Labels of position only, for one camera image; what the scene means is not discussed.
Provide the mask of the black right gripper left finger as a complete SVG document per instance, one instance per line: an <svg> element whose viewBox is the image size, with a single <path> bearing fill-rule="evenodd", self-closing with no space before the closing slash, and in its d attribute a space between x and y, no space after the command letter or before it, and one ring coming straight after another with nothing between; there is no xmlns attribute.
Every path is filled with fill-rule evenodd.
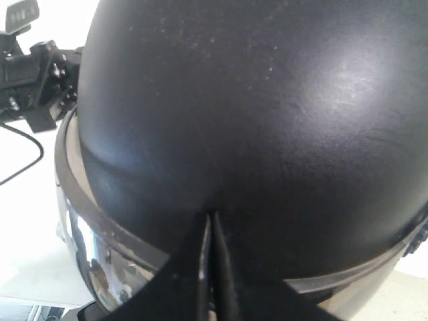
<svg viewBox="0 0 428 321"><path fill-rule="evenodd" d="M143 288L104 320L208 320L211 222L194 217L184 242Z"/></svg>

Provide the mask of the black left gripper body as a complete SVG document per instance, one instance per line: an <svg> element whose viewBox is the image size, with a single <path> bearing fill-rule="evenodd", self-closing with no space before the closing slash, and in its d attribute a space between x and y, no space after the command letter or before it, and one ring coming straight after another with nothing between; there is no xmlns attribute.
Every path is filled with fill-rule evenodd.
<svg viewBox="0 0 428 321"><path fill-rule="evenodd" d="M25 54L16 39L2 39L1 123L25 120L34 133L55 130L76 103L82 52L47 41Z"/></svg>

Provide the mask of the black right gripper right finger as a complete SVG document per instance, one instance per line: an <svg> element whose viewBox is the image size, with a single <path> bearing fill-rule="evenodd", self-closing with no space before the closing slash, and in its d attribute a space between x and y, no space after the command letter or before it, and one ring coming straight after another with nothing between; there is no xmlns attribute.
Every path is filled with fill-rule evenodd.
<svg viewBox="0 0 428 321"><path fill-rule="evenodd" d="M220 214L211 221L211 287L218 320L337 320L270 275L232 235Z"/></svg>

